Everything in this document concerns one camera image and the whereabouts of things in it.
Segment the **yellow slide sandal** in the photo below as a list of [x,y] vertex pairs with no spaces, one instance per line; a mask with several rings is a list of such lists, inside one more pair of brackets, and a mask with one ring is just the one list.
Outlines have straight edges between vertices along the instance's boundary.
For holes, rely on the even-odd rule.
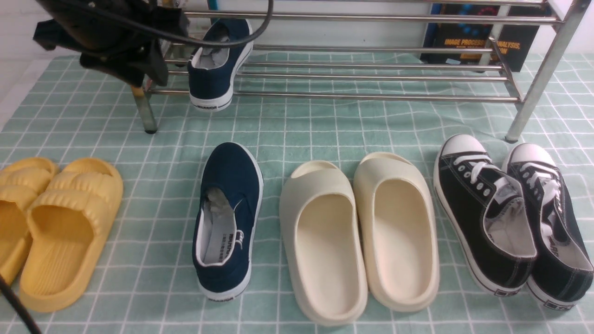
[[42,157],[18,161],[0,171],[0,275],[9,285],[31,247],[26,210],[56,173],[58,166]]
[[38,312],[74,303],[85,291],[122,201],[124,183],[105,161],[76,160],[27,211],[33,245],[20,298]]

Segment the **slide sandal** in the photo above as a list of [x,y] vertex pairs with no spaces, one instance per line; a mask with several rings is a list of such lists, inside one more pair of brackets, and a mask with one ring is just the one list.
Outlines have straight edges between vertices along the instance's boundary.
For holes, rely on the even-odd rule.
[[369,289],[386,307],[419,311],[439,288],[435,212],[419,170],[392,153],[367,155],[353,189],[361,221]]
[[8,285],[31,248],[27,208],[57,173],[58,166],[42,157],[30,157],[0,171],[0,275]]
[[280,229],[303,313],[323,326],[355,321],[367,304],[367,281],[346,176],[326,161],[299,166],[280,196]]
[[124,184],[94,158],[76,160],[27,211],[33,245],[20,282],[23,304],[52,312],[74,303],[89,284],[115,220]]

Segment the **green checkered mat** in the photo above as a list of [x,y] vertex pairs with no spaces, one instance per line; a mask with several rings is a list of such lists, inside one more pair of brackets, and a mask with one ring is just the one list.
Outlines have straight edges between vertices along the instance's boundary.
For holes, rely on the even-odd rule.
[[[269,53],[254,59],[414,62],[411,56],[393,54]],[[524,88],[541,59],[531,56],[518,75]],[[170,87],[184,86],[187,78],[170,80]],[[505,92],[493,84],[374,81],[244,79],[236,87],[347,93]],[[594,255],[592,92],[594,56],[566,56],[521,141],[540,144],[558,162],[573,195],[586,247]],[[37,155],[61,167],[94,156],[114,163],[124,177],[124,201],[86,293],[65,310],[33,314],[46,333],[594,333],[593,290],[566,313],[538,306],[526,291],[500,299],[479,290],[438,203],[441,284],[428,309],[392,312],[370,294],[365,313],[355,324],[328,329],[309,322],[295,303],[278,206],[283,181],[299,164],[329,160],[351,178],[366,153],[395,152],[412,161],[431,184],[435,155],[453,134],[474,135],[501,163],[511,147],[501,138],[515,113],[512,105],[242,97],[223,112],[205,114],[186,96],[154,96],[151,103],[159,121],[159,132],[153,136],[144,133],[126,85],[82,69],[75,58],[58,58],[0,133],[1,167]],[[214,147],[229,140],[247,146],[257,158],[265,180],[264,200],[247,291],[229,303],[212,303],[198,291],[191,240],[202,168]],[[14,288],[18,290],[18,280]],[[8,304],[0,301],[0,333],[25,332]]]

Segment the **white wall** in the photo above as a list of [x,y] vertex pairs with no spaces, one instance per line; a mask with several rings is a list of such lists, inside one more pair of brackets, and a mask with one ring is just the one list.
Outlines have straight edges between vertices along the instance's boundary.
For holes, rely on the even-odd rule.
[[[224,10],[264,10],[267,0],[219,0]],[[556,0],[558,6],[567,8],[571,0]],[[204,8],[205,0],[188,0],[192,7]],[[326,2],[283,1],[275,3],[276,11],[343,12],[368,14],[426,14],[427,3],[402,4],[394,2]],[[0,6],[0,58],[39,59],[69,54],[57,49],[44,51],[32,41],[38,21],[49,16],[34,0],[3,1]],[[201,20],[196,26],[207,25]],[[591,30],[594,29],[594,5],[574,37],[568,52],[594,52]],[[351,46],[418,46],[424,35],[423,24],[407,23],[345,23],[345,22],[291,22],[274,21],[262,36],[260,43],[302,45],[351,45]],[[553,37],[551,28],[541,27],[532,52],[545,52]]]

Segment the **shoe sole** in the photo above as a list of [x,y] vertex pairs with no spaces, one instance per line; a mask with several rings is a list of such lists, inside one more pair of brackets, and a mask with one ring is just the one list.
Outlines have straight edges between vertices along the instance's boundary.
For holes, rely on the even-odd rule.
[[556,300],[555,298],[549,296],[546,292],[544,292],[538,284],[532,278],[532,275],[528,278],[527,282],[528,289],[531,292],[532,297],[541,303],[543,306],[550,308],[555,311],[569,311],[573,308],[576,303],[575,302],[566,302]]
[[450,218],[450,222],[456,231],[456,235],[458,236],[458,240],[462,245],[462,250],[464,251],[464,258],[466,260],[466,265],[470,269],[470,275],[472,279],[474,279],[476,285],[480,287],[485,292],[498,296],[498,297],[510,297],[517,294],[523,285],[520,285],[517,288],[505,288],[497,283],[494,283],[487,276],[481,271],[478,264],[474,257],[472,256],[472,252],[470,251],[470,246],[468,246],[468,242],[464,237],[464,233],[456,221],[454,217],[454,213],[451,211],[450,205],[447,203],[446,196],[441,189],[440,183],[440,173],[439,173],[439,161],[441,157],[441,152],[443,151],[445,144],[441,147],[440,151],[437,153],[437,157],[435,158],[435,166],[433,167],[433,186],[435,188],[435,192],[437,193],[437,198],[439,199],[441,206],[444,208],[446,214]]
[[[511,156],[514,154],[514,152],[516,151],[516,148],[518,148],[520,145],[517,145],[516,147],[514,147],[505,157],[505,160],[503,160],[503,165],[501,166],[501,170],[507,174],[507,168],[509,166],[510,160],[511,160]],[[548,295],[546,292],[544,292],[539,286],[538,284],[536,284],[536,282],[534,281],[534,278],[532,278],[532,275],[530,275],[530,277],[528,277],[528,281],[526,282],[526,285],[528,286],[528,290],[530,290],[532,297],[539,303],[541,303],[543,306],[548,307],[552,310],[556,310],[556,311],[568,311],[571,310],[572,307],[574,307],[576,305],[576,303],[568,303],[565,301],[560,301],[560,300],[556,300],[555,298],[551,297],[550,295]]]
[[249,241],[248,272],[245,275],[244,279],[241,281],[241,283],[239,283],[238,286],[234,287],[231,290],[223,291],[223,292],[209,291],[205,287],[203,287],[202,284],[200,284],[200,280],[198,280],[198,287],[200,288],[200,291],[204,294],[204,296],[206,298],[208,298],[209,300],[220,301],[220,302],[234,300],[239,295],[241,295],[242,292],[245,291],[245,288],[247,288],[249,279],[252,276],[252,250],[254,250],[254,234],[256,232],[256,225],[258,223],[258,215],[260,214],[260,207],[262,205],[262,192],[264,191],[264,178],[262,177],[262,171],[260,170],[260,167],[258,166],[258,162],[254,158],[252,153],[247,148],[245,148],[245,146],[238,144],[238,143],[234,143],[234,144],[241,147],[248,154],[249,158],[252,159],[252,163],[256,167],[256,173],[258,174],[258,183],[260,186],[260,192],[258,194],[258,205],[256,206],[254,227],[252,227],[251,240]]
[[[249,21],[247,21],[247,23],[248,23],[249,34],[252,34],[252,26],[250,25]],[[252,52],[253,48],[254,48],[253,41],[249,42],[245,45],[244,50],[239,55],[239,61],[235,64],[235,66],[233,67],[233,71],[231,72],[231,81],[230,81],[230,85],[229,85],[229,90],[227,90],[227,92],[225,94],[223,94],[223,96],[217,97],[215,99],[202,100],[202,99],[194,97],[194,96],[192,96],[192,94],[190,94],[189,99],[192,102],[192,104],[196,108],[201,109],[202,111],[206,111],[206,112],[218,112],[218,111],[222,111],[222,110],[226,109],[231,104],[231,100],[233,99],[233,83],[235,82],[235,75],[237,74],[237,71],[239,70],[239,68],[248,59],[249,54]]]

